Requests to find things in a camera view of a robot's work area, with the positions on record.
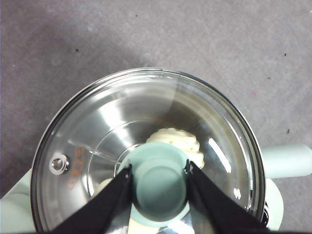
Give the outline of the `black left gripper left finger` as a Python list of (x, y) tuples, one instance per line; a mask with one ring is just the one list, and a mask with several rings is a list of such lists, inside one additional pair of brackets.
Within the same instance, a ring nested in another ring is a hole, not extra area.
[(50, 234), (104, 234), (114, 218), (126, 224), (132, 203), (132, 166), (118, 175), (85, 206), (51, 230)]

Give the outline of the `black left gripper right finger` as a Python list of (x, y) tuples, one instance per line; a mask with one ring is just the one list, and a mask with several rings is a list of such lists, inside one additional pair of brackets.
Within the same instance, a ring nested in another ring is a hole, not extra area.
[(197, 166), (187, 160), (187, 199), (218, 234), (268, 234), (270, 230), (224, 194)]

